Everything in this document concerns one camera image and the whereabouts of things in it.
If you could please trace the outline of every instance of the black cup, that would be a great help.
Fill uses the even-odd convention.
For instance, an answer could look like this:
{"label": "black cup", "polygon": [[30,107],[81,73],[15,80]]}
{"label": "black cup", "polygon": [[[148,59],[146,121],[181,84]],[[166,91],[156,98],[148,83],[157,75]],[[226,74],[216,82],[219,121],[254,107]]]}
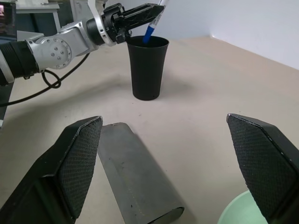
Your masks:
{"label": "black cup", "polygon": [[149,43],[143,36],[131,37],[128,43],[133,95],[140,100],[153,100],[160,95],[164,61],[169,41],[152,36]]}

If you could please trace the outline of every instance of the blue marker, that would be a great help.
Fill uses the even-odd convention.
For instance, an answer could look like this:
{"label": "blue marker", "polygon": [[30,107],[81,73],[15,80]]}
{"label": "blue marker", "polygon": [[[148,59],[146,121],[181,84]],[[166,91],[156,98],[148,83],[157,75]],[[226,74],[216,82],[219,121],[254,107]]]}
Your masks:
{"label": "blue marker", "polygon": [[[160,0],[158,5],[160,6],[166,6],[169,0]],[[146,33],[143,37],[143,43],[147,44],[150,41],[150,37],[153,34],[155,28],[157,27],[157,24],[159,23],[159,20],[163,14],[164,10],[151,22],[148,26],[148,29],[146,30]]]}

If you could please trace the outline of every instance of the robotic arm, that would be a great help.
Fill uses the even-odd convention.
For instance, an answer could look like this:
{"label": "robotic arm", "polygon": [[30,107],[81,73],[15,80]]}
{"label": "robotic arm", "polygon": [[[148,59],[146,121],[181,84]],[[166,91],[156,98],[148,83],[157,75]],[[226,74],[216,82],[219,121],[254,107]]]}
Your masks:
{"label": "robotic arm", "polygon": [[30,78],[46,68],[63,69],[74,57],[95,51],[101,45],[125,42],[132,35],[131,29],[153,21],[164,10],[164,6],[147,3],[125,11],[118,3],[102,9],[99,15],[96,0],[88,0],[88,6],[92,19],[68,24],[54,36],[36,42],[25,40],[0,45],[0,85],[19,77]]}

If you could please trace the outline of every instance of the green bowl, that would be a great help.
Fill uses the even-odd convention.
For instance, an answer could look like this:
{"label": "green bowl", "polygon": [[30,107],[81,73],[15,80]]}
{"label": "green bowl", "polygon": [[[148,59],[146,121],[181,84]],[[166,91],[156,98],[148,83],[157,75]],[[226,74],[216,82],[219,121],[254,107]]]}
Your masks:
{"label": "green bowl", "polygon": [[225,208],[218,224],[267,224],[267,221],[250,191],[246,191]]}

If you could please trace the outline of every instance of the textured gripper pad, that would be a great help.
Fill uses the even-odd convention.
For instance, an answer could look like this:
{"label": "textured gripper pad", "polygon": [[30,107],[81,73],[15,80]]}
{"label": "textured gripper pad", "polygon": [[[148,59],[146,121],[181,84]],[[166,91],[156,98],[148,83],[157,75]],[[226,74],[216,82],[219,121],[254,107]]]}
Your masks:
{"label": "textured gripper pad", "polygon": [[228,126],[245,182],[269,220],[294,186],[295,170],[260,127],[233,116]]}
{"label": "textured gripper pad", "polygon": [[78,218],[90,183],[100,141],[101,120],[82,128],[59,170],[59,181],[73,218]]}

